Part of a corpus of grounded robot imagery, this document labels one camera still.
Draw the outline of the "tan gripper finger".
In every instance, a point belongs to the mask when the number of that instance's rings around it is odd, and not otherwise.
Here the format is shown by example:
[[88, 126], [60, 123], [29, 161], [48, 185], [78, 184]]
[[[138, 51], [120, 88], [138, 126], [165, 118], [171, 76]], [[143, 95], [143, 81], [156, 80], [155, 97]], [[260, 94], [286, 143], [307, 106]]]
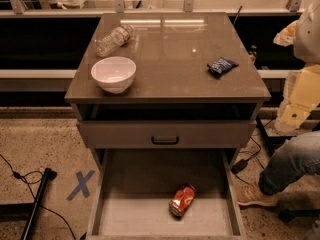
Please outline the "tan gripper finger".
[[299, 72], [290, 72], [285, 81], [275, 128], [280, 132], [298, 129], [319, 104], [320, 66], [313, 65]]

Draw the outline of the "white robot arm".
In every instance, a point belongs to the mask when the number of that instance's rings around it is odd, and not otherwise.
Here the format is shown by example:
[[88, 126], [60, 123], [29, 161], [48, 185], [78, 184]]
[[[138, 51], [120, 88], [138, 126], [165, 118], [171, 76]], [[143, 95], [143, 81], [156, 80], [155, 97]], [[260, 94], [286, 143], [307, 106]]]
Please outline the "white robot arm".
[[320, 0], [314, 0], [300, 18], [276, 34], [273, 43], [293, 46], [294, 56], [306, 63], [288, 74], [275, 127], [298, 129], [320, 104]]

